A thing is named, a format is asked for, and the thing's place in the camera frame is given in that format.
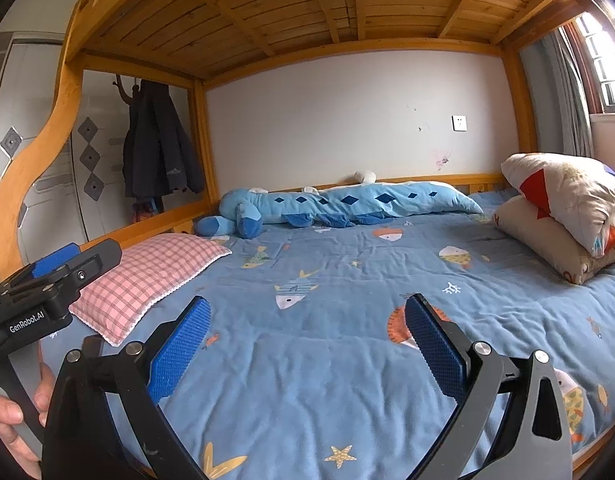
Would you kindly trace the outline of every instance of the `jacket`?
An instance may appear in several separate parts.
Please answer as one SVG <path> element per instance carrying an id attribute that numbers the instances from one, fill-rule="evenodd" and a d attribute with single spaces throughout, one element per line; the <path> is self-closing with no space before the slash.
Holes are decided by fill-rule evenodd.
<path id="1" fill-rule="evenodd" d="M 162 83 L 143 80 L 129 107 L 129 132 L 123 145 L 125 194 L 164 196 L 175 189 L 200 193 L 204 176 L 190 137 L 183 129 Z"/>

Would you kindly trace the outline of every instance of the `electrical outlet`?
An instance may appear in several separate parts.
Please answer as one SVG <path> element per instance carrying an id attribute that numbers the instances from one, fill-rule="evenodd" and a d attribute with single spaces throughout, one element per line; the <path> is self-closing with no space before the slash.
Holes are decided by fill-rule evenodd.
<path id="1" fill-rule="evenodd" d="M 452 124 L 455 132 L 467 131 L 467 120 L 464 115 L 452 115 Z"/>

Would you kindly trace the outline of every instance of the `blue stuffed animal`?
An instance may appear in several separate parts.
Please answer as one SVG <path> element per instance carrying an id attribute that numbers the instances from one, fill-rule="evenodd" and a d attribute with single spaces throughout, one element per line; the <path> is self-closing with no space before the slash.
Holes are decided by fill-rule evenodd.
<path id="1" fill-rule="evenodd" d="M 194 226 L 201 236 L 230 235 L 255 238 L 263 224 L 289 223 L 308 227 L 315 221 L 328 227 L 374 225 L 404 216 L 466 212 L 482 209 L 470 197 L 442 182 L 376 183 L 371 172 L 357 173 L 360 184 L 318 191 L 267 192 L 264 189 L 234 189 L 221 199 L 221 216 L 209 216 Z"/>

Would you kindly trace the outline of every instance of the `wooden ceiling of lower bunk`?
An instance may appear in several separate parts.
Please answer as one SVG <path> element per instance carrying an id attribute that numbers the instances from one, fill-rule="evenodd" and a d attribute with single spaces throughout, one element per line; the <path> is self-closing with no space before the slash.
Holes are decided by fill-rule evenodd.
<path id="1" fill-rule="evenodd" d="M 553 0 L 129 0 L 86 48 L 202 78 L 277 54 L 376 38 L 498 43 Z"/>

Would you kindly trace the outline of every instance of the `wooden bed frame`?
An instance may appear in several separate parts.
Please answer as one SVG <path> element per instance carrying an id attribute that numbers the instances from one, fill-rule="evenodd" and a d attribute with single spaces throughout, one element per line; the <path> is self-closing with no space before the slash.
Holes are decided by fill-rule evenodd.
<path id="1" fill-rule="evenodd" d="M 0 181 L 0 278 L 23 265 L 18 212 L 28 189 L 69 138 L 84 70 L 146 78 L 189 91 L 192 134 L 206 190 L 199 202 L 105 236 L 129 247 L 170 230 L 191 232 L 194 218 L 217 209 L 208 89 L 280 66 L 355 52 L 447 50 L 497 56 L 510 84 L 519 147 L 533 152 L 537 134 L 519 50 L 585 11 L 615 38 L 612 19 L 595 0 L 79 0 L 63 42 L 50 118 Z M 470 192 L 505 184 L 500 174 L 387 180 L 442 180 L 467 186 Z M 593 458 L 603 443 L 592 446 L 575 466 Z"/>

